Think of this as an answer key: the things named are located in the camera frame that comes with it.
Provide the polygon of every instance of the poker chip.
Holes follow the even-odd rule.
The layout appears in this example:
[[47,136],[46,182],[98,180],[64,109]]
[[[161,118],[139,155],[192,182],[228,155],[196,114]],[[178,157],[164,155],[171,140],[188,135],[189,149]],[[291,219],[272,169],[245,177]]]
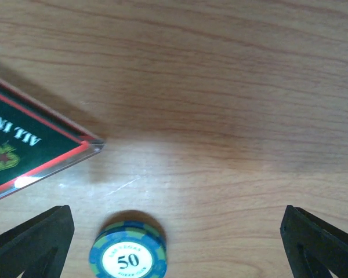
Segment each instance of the poker chip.
[[89,263],[98,278],[163,278],[167,269],[165,239],[142,222],[115,223],[98,235]]

